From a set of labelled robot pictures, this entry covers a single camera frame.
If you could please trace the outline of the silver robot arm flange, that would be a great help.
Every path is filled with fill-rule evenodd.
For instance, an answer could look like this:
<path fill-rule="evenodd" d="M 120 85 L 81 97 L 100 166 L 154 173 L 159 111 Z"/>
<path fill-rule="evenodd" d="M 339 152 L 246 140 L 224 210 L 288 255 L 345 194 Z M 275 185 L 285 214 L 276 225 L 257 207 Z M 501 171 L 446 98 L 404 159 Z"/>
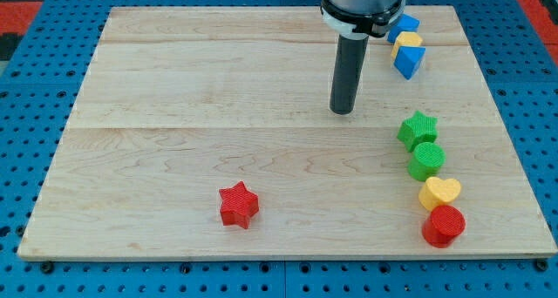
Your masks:
<path fill-rule="evenodd" d="M 381 38 L 401 19 L 408 0 L 321 0 L 323 21 L 349 40 Z"/>

